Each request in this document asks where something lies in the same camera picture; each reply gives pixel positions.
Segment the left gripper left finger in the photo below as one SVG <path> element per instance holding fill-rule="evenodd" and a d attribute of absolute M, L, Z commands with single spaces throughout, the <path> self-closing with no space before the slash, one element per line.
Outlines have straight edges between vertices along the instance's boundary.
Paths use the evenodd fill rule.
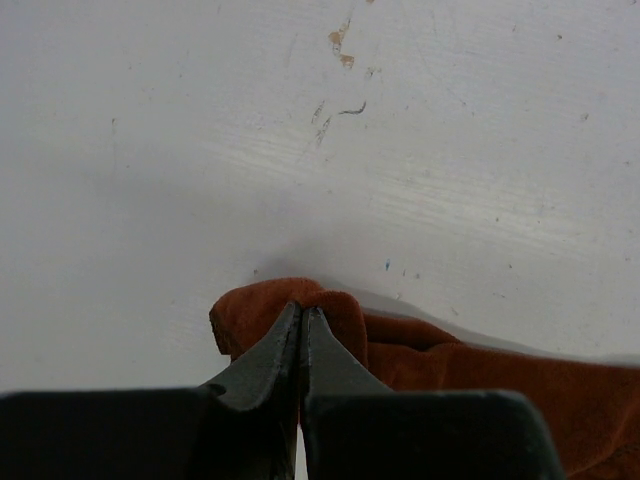
<path fill-rule="evenodd" d="M 189 388 L 1 397 L 4 479 L 292 479 L 300 307 Z"/>

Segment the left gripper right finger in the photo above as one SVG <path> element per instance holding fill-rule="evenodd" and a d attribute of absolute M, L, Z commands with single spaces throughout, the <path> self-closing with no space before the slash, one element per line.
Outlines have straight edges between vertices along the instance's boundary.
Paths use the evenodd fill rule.
<path fill-rule="evenodd" d="M 301 326 L 301 425 L 312 479 L 562 479 L 541 414 L 504 390 L 398 393 L 333 335 Z"/>

